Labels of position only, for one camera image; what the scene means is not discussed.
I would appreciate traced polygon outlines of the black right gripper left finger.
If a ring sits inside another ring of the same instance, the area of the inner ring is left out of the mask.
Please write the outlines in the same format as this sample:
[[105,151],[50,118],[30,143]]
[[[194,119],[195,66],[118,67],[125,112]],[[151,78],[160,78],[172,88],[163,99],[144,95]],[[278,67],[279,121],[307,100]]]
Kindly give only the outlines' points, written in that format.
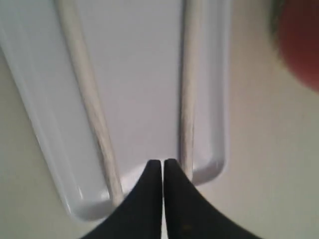
[[160,239],[162,173],[159,160],[149,160],[124,201],[84,239]]

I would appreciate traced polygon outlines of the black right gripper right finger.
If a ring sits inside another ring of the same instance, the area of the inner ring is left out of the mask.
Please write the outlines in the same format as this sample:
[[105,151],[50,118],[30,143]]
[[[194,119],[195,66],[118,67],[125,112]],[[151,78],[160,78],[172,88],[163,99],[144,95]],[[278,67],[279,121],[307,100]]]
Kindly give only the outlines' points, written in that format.
[[164,162],[164,209],[170,239],[249,239],[251,233],[214,208],[175,159]]

